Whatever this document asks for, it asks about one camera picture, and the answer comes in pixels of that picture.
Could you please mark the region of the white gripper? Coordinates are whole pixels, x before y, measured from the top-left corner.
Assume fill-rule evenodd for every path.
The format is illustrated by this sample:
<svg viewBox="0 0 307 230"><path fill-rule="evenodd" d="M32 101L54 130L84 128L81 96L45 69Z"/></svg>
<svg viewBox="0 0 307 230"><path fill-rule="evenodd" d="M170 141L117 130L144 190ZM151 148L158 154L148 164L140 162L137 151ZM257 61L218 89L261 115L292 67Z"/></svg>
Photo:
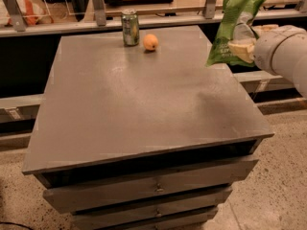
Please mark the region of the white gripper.
<svg viewBox="0 0 307 230"><path fill-rule="evenodd" d="M267 24L251 27L260 38L232 40L231 53L272 75L293 76L306 57L307 32L292 25Z"/></svg>

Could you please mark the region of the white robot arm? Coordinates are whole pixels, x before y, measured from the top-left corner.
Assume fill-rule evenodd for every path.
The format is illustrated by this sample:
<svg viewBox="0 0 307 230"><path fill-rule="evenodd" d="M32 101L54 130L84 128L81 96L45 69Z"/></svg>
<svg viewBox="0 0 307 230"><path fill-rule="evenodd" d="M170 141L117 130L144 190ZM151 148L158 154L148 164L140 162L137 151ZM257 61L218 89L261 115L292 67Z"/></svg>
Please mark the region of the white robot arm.
<svg viewBox="0 0 307 230"><path fill-rule="evenodd" d="M227 43L230 52L246 63L292 83L307 97L307 31L293 25L269 24L252 27L255 36L235 30Z"/></svg>

